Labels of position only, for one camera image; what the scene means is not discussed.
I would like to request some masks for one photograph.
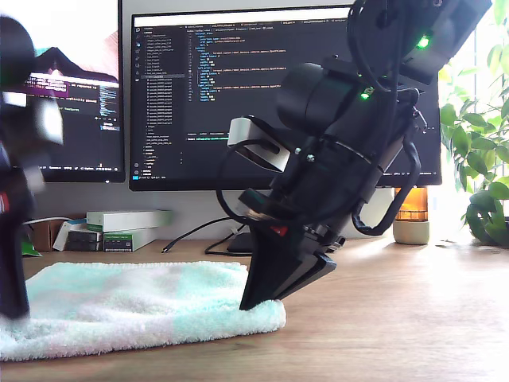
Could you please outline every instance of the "wooden desk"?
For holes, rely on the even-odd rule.
[[[206,242],[167,255],[162,244],[47,254],[26,259],[26,275],[62,261],[224,261],[200,254]],[[285,300],[288,324],[276,333],[2,364],[2,382],[509,380],[509,251],[359,240],[332,257],[335,272]]]

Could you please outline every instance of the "orange lamp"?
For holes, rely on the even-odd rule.
[[[414,188],[405,199],[393,224],[394,239],[400,244],[429,242],[428,189]]]

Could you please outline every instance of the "monitor screen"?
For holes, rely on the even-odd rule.
[[[346,6],[134,15],[131,189],[214,189],[230,121],[243,115],[264,119],[299,146],[305,137],[278,119],[278,89],[297,64],[334,54],[351,60],[347,16]],[[419,183],[439,184],[436,83],[418,106],[429,124],[416,142]],[[379,186],[401,186],[409,171],[400,155]],[[265,189],[274,175],[237,155],[220,187]]]
[[[119,0],[2,2],[30,34],[36,68],[8,96],[55,97],[64,145],[38,162],[46,181],[124,181]]]

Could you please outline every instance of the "green led light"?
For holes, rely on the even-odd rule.
[[[424,36],[422,36],[422,39],[417,44],[417,47],[419,49],[426,49],[428,47],[429,43],[430,43],[429,37],[424,35]]]

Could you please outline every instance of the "microfiber cloth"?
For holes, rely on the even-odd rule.
[[[0,322],[0,361],[269,333],[286,324],[280,301],[239,310],[238,263],[57,263],[27,281],[30,318]]]

